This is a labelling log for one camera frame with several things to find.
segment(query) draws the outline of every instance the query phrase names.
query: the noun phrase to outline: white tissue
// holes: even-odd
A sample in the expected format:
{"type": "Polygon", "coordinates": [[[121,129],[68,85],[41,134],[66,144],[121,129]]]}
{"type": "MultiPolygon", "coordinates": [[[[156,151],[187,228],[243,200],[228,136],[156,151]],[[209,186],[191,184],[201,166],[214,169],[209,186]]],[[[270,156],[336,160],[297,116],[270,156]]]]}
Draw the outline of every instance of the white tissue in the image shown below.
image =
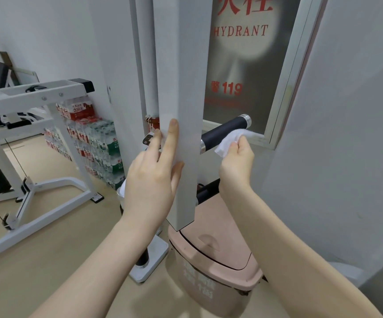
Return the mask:
{"type": "Polygon", "coordinates": [[[215,153],[220,155],[222,158],[227,156],[228,149],[230,148],[230,145],[232,142],[238,142],[240,136],[246,136],[246,138],[252,138],[256,137],[256,133],[252,131],[248,131],[247,129],[236,129],[229,133],[222,142],[218,145],[218,147],[215,149],[215,153]]]}

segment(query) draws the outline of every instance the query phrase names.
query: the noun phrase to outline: trash can lid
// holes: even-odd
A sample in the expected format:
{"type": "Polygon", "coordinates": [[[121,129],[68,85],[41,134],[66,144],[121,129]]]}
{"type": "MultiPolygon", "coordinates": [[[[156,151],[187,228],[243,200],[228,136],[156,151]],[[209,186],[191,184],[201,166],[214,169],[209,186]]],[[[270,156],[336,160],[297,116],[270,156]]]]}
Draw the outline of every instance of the trash can lid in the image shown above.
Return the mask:
{"type": "Polygon", "coordinates": [[[194,222],[180,233],[197,250],[231,269],[242,270],[252,255],[219,194],[198,205],[194,222]]]}

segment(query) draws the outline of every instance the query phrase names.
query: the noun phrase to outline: hand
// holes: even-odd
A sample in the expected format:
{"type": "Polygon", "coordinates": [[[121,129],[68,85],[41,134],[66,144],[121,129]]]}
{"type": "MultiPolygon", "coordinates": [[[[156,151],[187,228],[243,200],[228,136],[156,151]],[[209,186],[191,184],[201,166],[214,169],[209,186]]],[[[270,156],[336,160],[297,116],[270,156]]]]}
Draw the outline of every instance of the hand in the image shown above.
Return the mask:
{"type": "Polygon", "coordinates": [[[162,133],[159,129],[146,151],[132,162],[125,187],[123,218],[153,237],[173,205],[184,163],[172,167],[178,142],[178,121],[169,123],[168,136],[159,156],[162,133]]]}
{"type": "Polygon", "coordinates": [[[246,137],[241,136],[238,143],[231,143],[220,167],[220,194],[224,201],[229,196],[234,196],[239,189],[250,189],[250,172],[254,157],[246,137]]]}

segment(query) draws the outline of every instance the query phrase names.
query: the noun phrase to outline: person's right hand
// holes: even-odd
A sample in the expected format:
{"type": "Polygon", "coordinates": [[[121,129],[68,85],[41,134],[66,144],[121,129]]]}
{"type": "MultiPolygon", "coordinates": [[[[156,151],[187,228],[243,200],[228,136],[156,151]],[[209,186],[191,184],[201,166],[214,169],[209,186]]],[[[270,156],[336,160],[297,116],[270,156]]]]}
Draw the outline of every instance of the person's right hand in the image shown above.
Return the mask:
{"type": "Polygon", "coordinates": [[[220,167],[220,194],[224,201],[228,196],[234,196],[237,190],[250,188],[254,157],[246,137],[241,136],[238,143],[231,143],[220,167]]]}

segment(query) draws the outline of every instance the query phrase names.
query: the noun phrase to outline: white gym machine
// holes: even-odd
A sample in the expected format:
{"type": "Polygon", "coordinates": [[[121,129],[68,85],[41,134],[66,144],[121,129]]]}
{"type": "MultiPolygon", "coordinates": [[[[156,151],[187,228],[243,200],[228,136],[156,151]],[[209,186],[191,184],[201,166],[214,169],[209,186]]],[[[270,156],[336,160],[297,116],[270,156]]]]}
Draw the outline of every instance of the white gym machine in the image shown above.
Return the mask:
{"type": "Polygon", "coordinates": [[[103,196],[98,194],[94,188],[91,177],[88,175],[81,156],[75,149],[55,105],[55,103],[63,100],[85,96],[92,91],[94,91],[93,83],[84,79],[58,80],[0,89],[0,115],[41,107],[46,112],[43,120],[30,125],[22,125],[12,129],[0,128],[0,139],[29,133],[34,134],[38,133],[38,130],[54,126],[83,177],[83,181],[73,177],[57,178],[39,183],[34,183],[30,178],[22,180],[0,146],[0,170],[12,187],[10,192],[0,194],[0,201],[12,198],[21,200],[19,210],[16,213],[9,213],[3,218],[2,224],[8,233],[0,239],[0,253],[88,200],[98,203],[103,199],[103,196]],[[29,223],[24,224],[22,222],[35,192],[68,185],[77,187],[83,193],[29,223]]]}

